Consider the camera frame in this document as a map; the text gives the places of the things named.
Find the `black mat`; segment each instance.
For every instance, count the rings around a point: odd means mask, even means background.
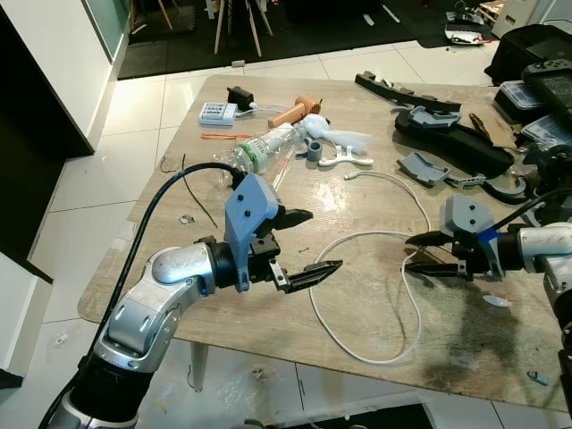
[[[348,429],[351,426],[364,426],[369,429],[432,429],[433,426],[425,413],[423,405],[407,405],[405,407],[385,408],[345,418],[334,418],[328,421],[315,422],[315,425],[292,426],[291,429],[311,429],[319,426],[322,429]]]
[[[451,45],[445,37],[445,13],[455,10],[458,0],[385,0],[387,7],[400,19],[401,24],[413,34],[422,47],[432,48]],[[468,7],[475,7],[478,0],[466,0]],[[456,26],[456,29],[474,29]],[[491,28],[480,28],[484,38],[492,38]]]
[[[287,17],[284,4],[274,5],[268,1],[267,17],[274,32],[273,37],[266,33],[260,12],[253,11],[263,55],[259,58],[244,2],[234,0],[234,30],[230,36],[223,32],[219,54],[215,55],[216,20],[209,20],[203,7],[197,6],[196,28],[187,36],[130,45],[119,79],[221,67],[230,65],[234,60],[255,63],[415,38],[383,9],[371,14],[375,22],[373,27],[365,22],[361,14],[292,22]]]

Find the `clear plastic bottle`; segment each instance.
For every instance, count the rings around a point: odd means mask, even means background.
[[[283,174],[284,163],[290,161],[303,134],[301,128],[284,123],[264,135],[246,139],[214,158],[245,172],[262,174],[273,183],[278,175]]]

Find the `white cable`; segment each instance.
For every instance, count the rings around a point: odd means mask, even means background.
[[[409,187],[409,185],[407,185],[406,182],[404,182],[399,177],[393,176],[393,175],[388,174],[386,172],[354,172],[351,174],[346,174],[344,176],[344,179],[348,181],[351,179],[356,179],[357,177],[362,176],[362,175],[374,176],[374,177],[379,177],[379,178],[389,179],[389,180],[395,180],[395,181],[397,181],[397,183],[403,185],[403,188],[409,193],[409,195],[411,195],[411,197],[413,197],[413,199],[415,200],[415,203],[417,204],[417,206],[421,210],[421,213],[423,213],[423,217],[425,218],[425,221],[427,222],[428,231],[431,230],[431,222],[429,220],[429,216],[427,215],[427,212],[421,206],[421,203],[419,202],[419,199],[417,198],[416,193]],[[374,235],[374,234],[399,235],[402,237],[411,237],[411,234],[406,234],[404,232],[396,232],[396,231],[354,232],[352,234],[346,235],[345,237],[341,237],[340,239],[337,239],[336,241],[334,241],[330,245],[326,246],[326,248],[324,250],[322,250],[320,252],[320,254],[315,258],[315,263],[320,262],[322,260],[322,258],[327,253],[329,253],[333,248],[335,248],[336,246],[340,245],[341,243],[343,243],[345,241],[355,239],[356,237],[362,237],[364,235]],[[315,300],[314,300],[314,294],[312,292],[313,288],[308,289],[308,293],[310,295],[310,302],[312,303],[312,307],[314,308],[315,315],[318,318],[318,320],[320,321],[320,324],[322,324],[324,329],[328,332],[328,334],[332,337],[332,339],[336,342],[336,344],[338,344],[344,351],[346,351],[346,353],[348,353],[349,355],[351,355],[355,359],[360,360],[362,362],[365,362],[367,364],[372,364],[372,365],[393,364],[393,363],[398,362],[401,359],[405,358],[406,356],[408,356],[411,353],[411,351],[413,351],[413,349],[417,346],[419,339],[421,338],[421,330],[422,330],[421,329],[422,328],[421,312],[419,311],[419,307],[417,306],[417,303],[413,299],[413,295],[411,294],[411,289],[409,288],[408,280],[405,276],[405,265],[406,265],[406,263],[409,261],[409,259],[414,257],[417,253],[418,253],[418,251],[415,251],[414,253],[412,253],[411,255],[406,257],[403,260],[403,262],[401,263],[401,279],[403,280],[403,283],[405,284],[405,289],[409,295],[409,298],[411,299],[411,304],[413,304],[413,308],[415,309],[416,314],[417,314],[417,334],[416,334],[416,337],[415,337],[415,340],[413,341],[413,343],[406,350],[404,350],[403,353],[401,353],[400,355],[398,355],[396,357],[388,359],[388,360],[372,360],[372,359],[368,359],[366,357],[359,356],[358,353],[352,351],[348,346],[346,346],[344,343],[342,343],[341,340],[336,336],[336,334],[333,333],[332,329],[330,329],[330,326],[328,326],[328,324],[322,318],[322,315],[320,314],[318,307],[317,307]]]

